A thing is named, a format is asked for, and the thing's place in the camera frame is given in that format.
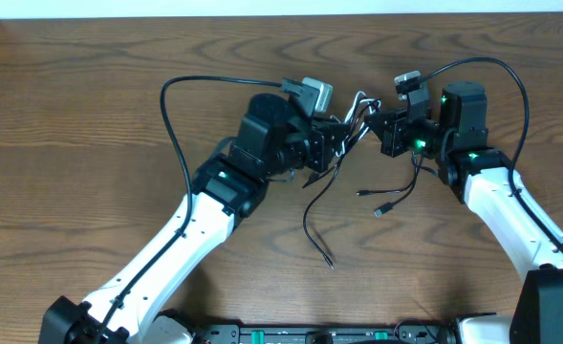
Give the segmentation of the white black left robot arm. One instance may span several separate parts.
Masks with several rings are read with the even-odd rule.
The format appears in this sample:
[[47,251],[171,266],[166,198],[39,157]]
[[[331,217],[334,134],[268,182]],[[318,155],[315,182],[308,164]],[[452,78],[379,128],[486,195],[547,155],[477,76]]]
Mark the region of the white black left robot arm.
[[271,177],[321,172],[350,126],[294,98],[254,96],[238,134],[201,165],[159,233],[106,284],[76,304],[59,297],[44,313],[41,343],[190,343],[195,335],[161,312],[199,263],[249,217]]

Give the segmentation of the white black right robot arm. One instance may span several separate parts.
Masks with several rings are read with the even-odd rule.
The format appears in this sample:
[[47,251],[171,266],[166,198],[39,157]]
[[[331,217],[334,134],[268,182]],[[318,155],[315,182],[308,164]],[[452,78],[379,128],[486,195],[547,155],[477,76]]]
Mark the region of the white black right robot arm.
[[490,229],[523,283],[511,316],[455,319],[443,343],[563,343],[563,231],[524,186],[509,158],[487,144],[487,97],[474,82],[444,87],[438,119],[423,90],[407,107],[365,119],[383,154],[410,150],[432,159],[438,176]]

